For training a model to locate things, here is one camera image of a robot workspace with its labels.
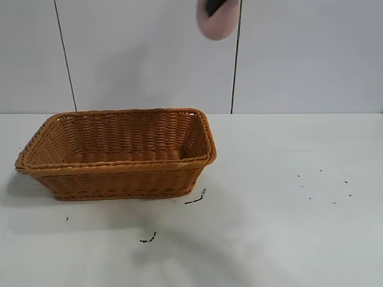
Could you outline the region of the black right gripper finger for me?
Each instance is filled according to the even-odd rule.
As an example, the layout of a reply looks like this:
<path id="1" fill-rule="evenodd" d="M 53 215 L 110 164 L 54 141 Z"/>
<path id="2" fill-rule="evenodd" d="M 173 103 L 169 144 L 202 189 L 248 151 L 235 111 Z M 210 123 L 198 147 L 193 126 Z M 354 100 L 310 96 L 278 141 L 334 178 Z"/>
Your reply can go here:
<path id="1" fill-rule="evenodd" d="M 227 0 L 206 0 L 204 8 L 208 17 L 213 16 Z"/>

